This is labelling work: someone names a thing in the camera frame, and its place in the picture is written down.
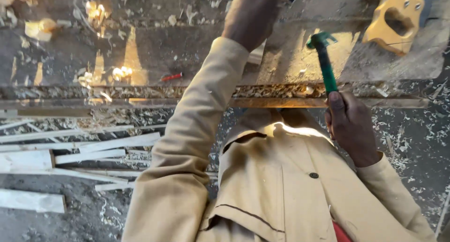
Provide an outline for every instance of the beige jacket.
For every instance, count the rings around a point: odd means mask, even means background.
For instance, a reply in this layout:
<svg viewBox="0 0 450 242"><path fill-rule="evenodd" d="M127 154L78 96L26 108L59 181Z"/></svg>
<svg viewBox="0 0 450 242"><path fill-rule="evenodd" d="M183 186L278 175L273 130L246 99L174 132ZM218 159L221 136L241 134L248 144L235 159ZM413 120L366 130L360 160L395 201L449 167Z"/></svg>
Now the beige jacket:
<svg viewBox="0 0 450 242"><path fill-rule="evenodd" d="M248 110L205 174L217 125L249 53L217 38L138 177L123 241L435 241L396 171L382 159L356 173L302 110Z"/></svg>

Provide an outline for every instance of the green hammer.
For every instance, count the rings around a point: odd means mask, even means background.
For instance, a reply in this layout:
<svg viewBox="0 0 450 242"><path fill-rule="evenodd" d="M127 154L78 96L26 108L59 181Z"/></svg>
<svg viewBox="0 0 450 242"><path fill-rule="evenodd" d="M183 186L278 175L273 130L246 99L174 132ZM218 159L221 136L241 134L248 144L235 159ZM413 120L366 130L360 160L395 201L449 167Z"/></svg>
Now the green hammer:
<svg viewBox="0 0 450 242"><path fill-rule="evenodd" d="M336 85L336 79L334 78L333 69L331 67L330 58L328 57L327 46L330 45L328 39L337 43L336 38L334 38L328 32L320 32L312 35L311 39L307 42L307 47L309 49L316 49L319 55L320 68L322 70L323 83L325 84L325 90L327 91L327 96L332 91L337 91L338 86Z"/></svg>

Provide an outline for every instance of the wooden workbench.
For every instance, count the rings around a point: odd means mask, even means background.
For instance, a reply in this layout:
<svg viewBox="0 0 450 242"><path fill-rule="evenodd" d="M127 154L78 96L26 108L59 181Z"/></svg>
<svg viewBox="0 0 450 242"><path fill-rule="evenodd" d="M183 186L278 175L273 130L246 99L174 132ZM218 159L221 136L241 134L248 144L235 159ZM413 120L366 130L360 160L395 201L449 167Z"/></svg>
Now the wooden workbench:
<svg viewBox="0 0 450 242"><path fill-rule="evenodd" d="M39 0L32 7L16 0L13 8L19 25L0 30L0 87L80 86L76 74L85 67L94 74L91 86L187 86L211 42L221 34L227 5L226 0L218 8L211 7L211 1L216 0L97 1L112 12L104 22L110 39L99 38L74 18L74 5L84 9L86 0ZM188 4L199 12L193 26L187 24ZM267 41L261 66L247 65L240 84L320 83L316 52L305 48L308 37L318 30L331 32L339 40L329 46L338 82L437 77L450 34L450 0L433 2L431 19L404 57L375 43L361 43L377 4L365 0L296 0L283 9ZM167 23L170 15L177 16L174 27ZM31 47L23 48L20 36L24 36L24 20L44 17L70 20L78 27L60 30L49 43L28 39ZM119 37L119 30L126 32L125 39ZM121 66L132 68L133 74L118 82L111 73ZM184 74L182 79L159 81L162 76L179 72Z"/></svg>

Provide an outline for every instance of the man's right hand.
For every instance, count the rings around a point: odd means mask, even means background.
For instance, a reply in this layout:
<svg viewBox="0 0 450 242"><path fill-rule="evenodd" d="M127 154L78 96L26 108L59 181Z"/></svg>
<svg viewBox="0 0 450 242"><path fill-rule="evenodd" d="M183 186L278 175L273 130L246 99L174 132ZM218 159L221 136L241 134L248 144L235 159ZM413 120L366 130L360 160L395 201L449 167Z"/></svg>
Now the man's right hand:
<svg viewBox="0 0 450 242"><path fill-rule="evenodd" d="M248 52L258 48L277 20L281 0L233 0L225 18L222 37L234 40Z"/></svg>
<svg viewBox="0 0 450 242"><path fill-rule="evenodd" d="M372 112L352 93L331 92L325 121L332 140L352 158L356 167L380 161L372 128Z"/></svg>

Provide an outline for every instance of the person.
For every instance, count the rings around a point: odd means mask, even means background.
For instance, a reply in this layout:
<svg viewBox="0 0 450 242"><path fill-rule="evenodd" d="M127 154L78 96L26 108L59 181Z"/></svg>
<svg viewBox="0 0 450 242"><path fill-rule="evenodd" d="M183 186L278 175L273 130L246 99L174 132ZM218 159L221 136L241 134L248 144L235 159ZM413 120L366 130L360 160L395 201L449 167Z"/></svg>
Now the person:
<svg viewBox="0 0 450 242"><path fill-rule="evenodd" d="M280 0L233 0L222 36L184 92L152 167L135 183L122 240L435 241L419 206L383 153L371 111L331 92L332 140L302 109L249 109L220 150L217 199L205 174L217 125L249 52L272 32Z"/></svg>

